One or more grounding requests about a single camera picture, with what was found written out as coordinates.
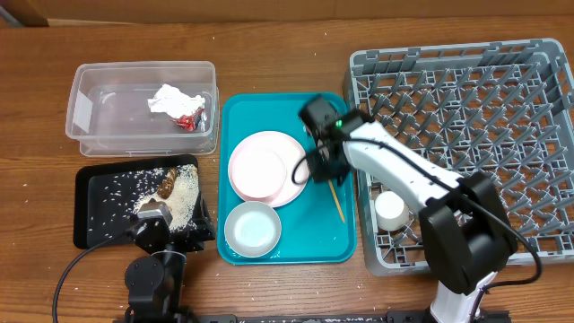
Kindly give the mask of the grey bowl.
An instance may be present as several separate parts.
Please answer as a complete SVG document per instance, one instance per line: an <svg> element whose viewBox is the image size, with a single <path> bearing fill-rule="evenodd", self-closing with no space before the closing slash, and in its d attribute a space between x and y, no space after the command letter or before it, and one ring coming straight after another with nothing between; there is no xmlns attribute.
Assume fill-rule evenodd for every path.
<svg viewBox="0 0 574 323"><path fill-rule="evenodd" d="M229 213L223 233L235 253L245 258L260 258L278 244L282 223L271 206L257 201L244 202Z"/></svg>

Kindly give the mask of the teal plastic tray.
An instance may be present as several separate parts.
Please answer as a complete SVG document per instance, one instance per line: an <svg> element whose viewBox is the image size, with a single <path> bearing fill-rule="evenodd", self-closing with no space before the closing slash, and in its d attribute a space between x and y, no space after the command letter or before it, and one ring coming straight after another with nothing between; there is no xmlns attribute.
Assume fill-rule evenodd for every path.
<svg viewBox="0 0 574 323"><path fill-rule="evenodd" d="M315 147L298 113L314 92L251 93L230 97L222 108L217 249L236 266L339 263L351 257L357 245L352 176L335 186L345 220L340 219L329 185L310 181L290 203L276 209L282 234L277 246L260 258L246 258L225 240L224 224L242 199L233 191L228 176L235 146L260 131L278 131L294 138L307 151Z"/></svg>

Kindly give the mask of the red snack wrapper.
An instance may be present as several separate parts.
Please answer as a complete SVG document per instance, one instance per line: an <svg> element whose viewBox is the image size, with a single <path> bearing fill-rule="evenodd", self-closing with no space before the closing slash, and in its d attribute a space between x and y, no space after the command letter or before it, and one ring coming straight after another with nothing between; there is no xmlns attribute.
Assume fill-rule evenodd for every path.
<svg viewBox="0 0 574 323"><path fill-rule="evenodd" d="M204 110L200 109L192 115L184 115L170 120L176 126L188 132L194 132L204 127Z"/></svg>

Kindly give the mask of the wooden chopstick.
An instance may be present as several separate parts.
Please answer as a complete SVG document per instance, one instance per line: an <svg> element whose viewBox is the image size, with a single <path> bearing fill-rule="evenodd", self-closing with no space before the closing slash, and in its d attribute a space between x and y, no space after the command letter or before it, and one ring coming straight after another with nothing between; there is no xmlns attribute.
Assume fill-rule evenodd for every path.
<svg viewBox="0 0 574 323"><path fill-rule="evenodd" d="M329 186L329 188L330 188L332 197L333 197L333 199L334 199L335 206L336 206L337 212L338 212L338 214L339 214L339 217L340 217L342 223L346 223L343 209L342 209L342 207L341 207L341 205L340 205L338 196L337 196L336 191L335 191L335 186L334 186L334 184L333 184L333 182L332 182L331 179L330 179L327 183L328 183L328 186Z"/></svg>

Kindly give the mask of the white napkin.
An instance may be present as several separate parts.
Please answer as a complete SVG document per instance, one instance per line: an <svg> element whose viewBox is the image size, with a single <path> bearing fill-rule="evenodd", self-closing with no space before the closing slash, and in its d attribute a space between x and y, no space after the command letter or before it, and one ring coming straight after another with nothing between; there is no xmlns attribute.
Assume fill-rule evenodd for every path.
<svg viewBox="0 0 574 323"><path fill-rule="evenodd" d="M171 118L191 117L204 109L206 99L201 95L191 97L179 88L163 84L162 87L147 100L152 113L166 113Z"/></svg>

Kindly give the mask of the black tray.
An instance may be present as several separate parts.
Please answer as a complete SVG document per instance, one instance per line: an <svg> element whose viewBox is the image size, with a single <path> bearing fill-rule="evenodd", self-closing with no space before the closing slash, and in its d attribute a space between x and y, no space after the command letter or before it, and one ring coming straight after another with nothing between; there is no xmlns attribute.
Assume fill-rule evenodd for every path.
<svg viewBox="0 0 574 323"><path fill-rule="evenodd" d="M169 169L198 162L183 154L152 159L87 166L75 177L74 245L87 249L111 239L132 225L133 207L142 193L159 184ZM210 223L206 202L199 196L192 215L193 224Z"/></svg>

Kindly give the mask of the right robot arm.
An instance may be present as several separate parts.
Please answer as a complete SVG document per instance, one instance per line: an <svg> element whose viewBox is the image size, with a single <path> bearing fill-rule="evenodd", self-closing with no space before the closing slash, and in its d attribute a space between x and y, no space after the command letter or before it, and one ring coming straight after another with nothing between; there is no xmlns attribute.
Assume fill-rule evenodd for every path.
<svg viewBox="0 0 574 323"><path fill-rule="evenodd" d="M422 158L368 113L339 113L322 95L299 113L315 148L301 161L316 182L343 181L362 170L401 197L417 214L425 259L438 278L437 296L422 322L508 322L507 313L481 313L483 296L500 286L495 276L519 244L542 272L534 247L510 224L493 182L483 173L462 176Z"/></svg>

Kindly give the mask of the white pink bowl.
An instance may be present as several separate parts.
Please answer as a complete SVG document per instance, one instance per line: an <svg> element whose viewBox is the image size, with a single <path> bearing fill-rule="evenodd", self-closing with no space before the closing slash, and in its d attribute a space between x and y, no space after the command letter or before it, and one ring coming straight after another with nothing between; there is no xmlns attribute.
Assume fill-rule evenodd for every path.
<svg viewBox="0 0 574 323"><path fill-rule="evenodd" d="M271 150L242 147L230 160L230 181L248 200L270 200L283 187L286 169L279 155Z"/></svg>

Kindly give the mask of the white rice pile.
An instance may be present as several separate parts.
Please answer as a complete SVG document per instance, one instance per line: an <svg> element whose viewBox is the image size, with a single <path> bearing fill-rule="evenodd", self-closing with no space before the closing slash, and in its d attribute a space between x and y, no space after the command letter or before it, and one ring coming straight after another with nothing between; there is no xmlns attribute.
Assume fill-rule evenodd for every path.
<svg viewBox="0 0 574 323"><path fill-rule="evenodd" d="M136 200L133 213L136 214L141 207L154 199L157 202L164 202L170 210L172 221L170 231L184 231L185 229L196 227L192 221L192 215L199 196L199 179L197 167L194 164L180 165L175 168L178 173L173 180L173 189L167 198L161 197L158 193L161 183L166 179L168 172L160 180L159 184L151 187L148 193L142 193Z"/></svg>

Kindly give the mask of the clear plastic bin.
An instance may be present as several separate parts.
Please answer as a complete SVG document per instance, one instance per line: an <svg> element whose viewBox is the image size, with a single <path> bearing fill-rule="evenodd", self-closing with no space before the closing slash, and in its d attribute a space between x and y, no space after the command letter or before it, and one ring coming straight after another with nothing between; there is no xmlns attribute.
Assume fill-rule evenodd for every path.
<svg viewBox="0 0 574 323"><path fill-rule="evenodd" d="M202 99L192 131L148 102L162 86ZM135 157L215 151L219 93L208 61L140 61L80 65L69 95L65 133L89 157Z"/></svg>

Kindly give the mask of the white cup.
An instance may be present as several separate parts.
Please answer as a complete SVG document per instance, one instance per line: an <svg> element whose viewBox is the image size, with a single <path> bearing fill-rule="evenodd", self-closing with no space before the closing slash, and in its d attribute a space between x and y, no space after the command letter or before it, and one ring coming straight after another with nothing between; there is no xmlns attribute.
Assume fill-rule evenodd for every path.
<svg viewBox="0 0 574 323"><path fill-rule="evenodd" d="M392 191L380 193L374 202L378 227L396 231L408 224L409 209L404 200Z"/></svg>

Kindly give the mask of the grey plastic dish rack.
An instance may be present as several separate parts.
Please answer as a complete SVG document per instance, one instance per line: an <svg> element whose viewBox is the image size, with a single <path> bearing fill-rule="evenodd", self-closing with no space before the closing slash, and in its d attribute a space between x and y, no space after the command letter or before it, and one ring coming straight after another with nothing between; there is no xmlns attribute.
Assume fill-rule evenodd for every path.
<svg viewBox="0 0 574 323"><path fill-rule="evenodd" d="M542 261L572 261L573 73L559 41L360 50L344 91L425 159L488 175Z"/></svg>

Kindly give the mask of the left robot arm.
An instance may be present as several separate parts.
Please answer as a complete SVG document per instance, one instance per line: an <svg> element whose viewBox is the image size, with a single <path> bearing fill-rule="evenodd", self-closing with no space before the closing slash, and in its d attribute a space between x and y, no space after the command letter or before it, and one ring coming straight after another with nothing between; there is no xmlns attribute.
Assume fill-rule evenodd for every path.
<svg viewBox="0 0 574 323"><path fill-rule="evenodd" d="M126 269L128 308L123 321L197 322L197 315L181 305L187 254L203 250L206 241L215 239L213 225L171 232L162 223L144 223L134 225L127 234L147 254Z"/></svg>

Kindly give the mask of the pink plate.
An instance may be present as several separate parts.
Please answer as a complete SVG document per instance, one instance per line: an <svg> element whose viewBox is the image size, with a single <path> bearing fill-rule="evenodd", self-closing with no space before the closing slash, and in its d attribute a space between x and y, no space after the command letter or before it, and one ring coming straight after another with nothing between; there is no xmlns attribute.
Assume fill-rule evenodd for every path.
<svg viewBox="0 0 574 323"><path fill-rule="evenodd" d="M296 197L302 193L305 188L304 184L295 184L292 181L305 180L309 171L306 165L297 167L297 162L303 157L305 151L301 144L297 142L293 137L286 135L285 133L277 131L262 131L255 133L243 139L233 150L233 152L241 149L242 147L258 148L271 150L279 155L282 159L283 164L286 169L286 178L283 187L279 193L270 200L248 200L239 194L233 184L230 181L230 160L228 163L228 178L233 191L245 201L258 201L270 205L273 208L284 206L294 201Z"/></svg>

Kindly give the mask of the brown mushroom piece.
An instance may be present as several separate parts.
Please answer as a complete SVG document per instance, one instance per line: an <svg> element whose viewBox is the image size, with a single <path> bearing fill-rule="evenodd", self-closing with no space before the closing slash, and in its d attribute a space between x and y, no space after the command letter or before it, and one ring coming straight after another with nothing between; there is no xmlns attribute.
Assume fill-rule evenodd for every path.
<svg viewBox="0 0 574 323"><path fill-rule="evenodd" d="M158 197L160 197L162 199L167 199L170 197L170 195L174 189L175 181L176 181L177 177L178 177L178 169L177 168L169 169L164 180L158 186L158 189L157 189Z"/></svg>

